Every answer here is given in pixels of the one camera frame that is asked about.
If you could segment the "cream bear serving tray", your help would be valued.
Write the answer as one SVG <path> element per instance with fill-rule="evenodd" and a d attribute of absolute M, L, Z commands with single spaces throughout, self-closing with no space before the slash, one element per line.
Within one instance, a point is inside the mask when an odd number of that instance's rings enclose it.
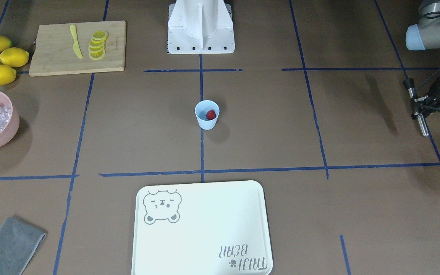
<path fill-rule="evenodd" d="M 264 189 L 257 181 L 145 186 L 137 193 L 131 274 L 272 270 Z"/>

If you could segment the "yellow lemon middle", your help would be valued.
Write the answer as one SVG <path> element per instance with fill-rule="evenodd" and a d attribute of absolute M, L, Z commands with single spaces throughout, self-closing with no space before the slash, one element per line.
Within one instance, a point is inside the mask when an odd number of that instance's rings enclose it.
<path fill-rule="evenodd" d="M 0 62 L 12 68 L 19 68 L 29 62 L 29 52 L 18 47 L 5 49 L 0 53 Z"/>

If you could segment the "wooden cutting board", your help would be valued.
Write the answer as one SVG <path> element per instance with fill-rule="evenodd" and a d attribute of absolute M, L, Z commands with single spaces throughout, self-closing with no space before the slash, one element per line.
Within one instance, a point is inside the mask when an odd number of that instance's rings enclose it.
<path fill-rule="evenodd" d="M 29 75 L 105 73 L 125 69 L 126 21 L 39 26 Z"/>

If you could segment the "red strawberry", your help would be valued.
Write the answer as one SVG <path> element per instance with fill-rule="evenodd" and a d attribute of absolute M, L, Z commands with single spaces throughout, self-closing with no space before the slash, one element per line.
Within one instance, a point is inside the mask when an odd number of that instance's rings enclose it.
<path fill-rule="evenodd" d="M 211 121 L 211 120 L 214 120 L 215 118 L 217 118 L 215 110 L 210 110 L 206 113 L 207 120 Z"/>

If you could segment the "lemon slices row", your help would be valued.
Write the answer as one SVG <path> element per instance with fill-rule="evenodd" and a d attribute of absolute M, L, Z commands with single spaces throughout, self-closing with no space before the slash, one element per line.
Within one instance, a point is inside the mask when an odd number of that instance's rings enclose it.
<path fill-rule="evenodd" d="M 88 56 L 91 60 L 101 60 L 105 57 L 105 44 L 108 32 L 105 30 L 94 31 L 88 43 Z"/>

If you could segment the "light blue plastic cup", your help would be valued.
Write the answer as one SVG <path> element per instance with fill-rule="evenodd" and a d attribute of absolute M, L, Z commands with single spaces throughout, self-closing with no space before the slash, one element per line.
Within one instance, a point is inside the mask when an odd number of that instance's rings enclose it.
<path fill-rule="evenodd" d="M 217 123 L 220 109 L 217 103 L 211 100 L 203 100 L 194 108 L 199 127 L 202 130 L 211 130 Z"/>

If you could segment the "grey folded cloth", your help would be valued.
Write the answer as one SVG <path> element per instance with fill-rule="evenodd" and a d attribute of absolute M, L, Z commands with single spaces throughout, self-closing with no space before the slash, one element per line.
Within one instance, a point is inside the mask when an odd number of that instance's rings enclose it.
<path fill-rule="evenodd" d="M 46 236 L 39 227 L 8 217 L 0 226 L 0 275 L 21 275 Z"/>

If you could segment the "yellow plastic knife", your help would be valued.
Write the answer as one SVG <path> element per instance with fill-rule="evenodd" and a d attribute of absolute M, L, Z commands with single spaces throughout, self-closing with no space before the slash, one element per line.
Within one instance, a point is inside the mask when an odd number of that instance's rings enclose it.
<path fill-rule="evenodd" d="M 70 33 L 71 33 L 71 36 L 72 36 L 72 39 L 73 39 L 72 49 L 73 49 L 75 55 L 78 58 L 82 59 L 83 58 L 83 54 L 82 54 L 81 49 L 80 49 L 80 44 L 79 44 L 78 35 L 77 35 L 77 27 L 75 26 L 75 24 L 71 24 L 69 26 L 69 29 L 70 29 Z"/>

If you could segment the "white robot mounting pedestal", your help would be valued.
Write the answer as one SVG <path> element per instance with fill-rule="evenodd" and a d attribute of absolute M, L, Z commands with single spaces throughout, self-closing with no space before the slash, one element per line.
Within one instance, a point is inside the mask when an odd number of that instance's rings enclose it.
<path fill-rule="evenodd" d="M 177 0 L 169 5 L 169 54 L 229 54 L 235 51 L 231 5 L 223 0 Z"/>

